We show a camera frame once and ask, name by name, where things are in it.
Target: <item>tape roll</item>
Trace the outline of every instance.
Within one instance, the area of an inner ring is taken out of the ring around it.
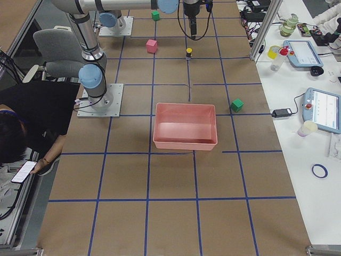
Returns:
[[[269,49],[269,51],[267,52],[267,56],[270,58],[270,59],[275,59],[277,54],[278,54],[278,51],[281,47],[280,46],[277,46],[277,45],[272,45]]]

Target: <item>blue tablet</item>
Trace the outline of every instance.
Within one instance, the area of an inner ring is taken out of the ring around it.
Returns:
[[[341,95],[308,88],[304,94],[303,120],[311,120],[324,131],[341,134]]]
[[[288,59],[295,67],[323,67],[323,63],[310,41],[285,40],[283,46],[289,46],[294,55],[288,54]]]

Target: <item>green cube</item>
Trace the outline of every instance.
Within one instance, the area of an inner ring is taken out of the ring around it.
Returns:
[[[235,99],[232,103],[231,103],[231,109],[234,112],[238,112],[244,105],[244,102],[242,102],[240,99]]]
[[[158,11],[151,12],[151,17],[153,18],[153,21],[160,20],[160,13]]]

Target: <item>blue joint cap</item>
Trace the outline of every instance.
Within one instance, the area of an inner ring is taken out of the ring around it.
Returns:
[[[110,12],[101,12],[100,13],[100,22],[103,26],[112,28],[117,23],[117,18]]]
[[[177,10],[178,0],[158,0],[159,9],[167,14],[171,14]]]
[[[87,89],[96,88],[102,81],[101,69],[93,64],[87,64],[79,70],[78,77]]]

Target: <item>blue ring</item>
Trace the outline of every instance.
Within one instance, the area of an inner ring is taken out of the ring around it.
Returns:
[[[318,176],[315,172],[314,172],[314,167],[315,166],[318,166],[318,167],[321,167],[323,170],[324,170],[324,176]],[[325,168],[322,164],[314,164],[313,167],[311,167],[311,171],[313,172],[313,175],[315,177],[318,177],[319,179],[323,179],[325,177],[328,176],[328,171],[327,171],[327,168]]]

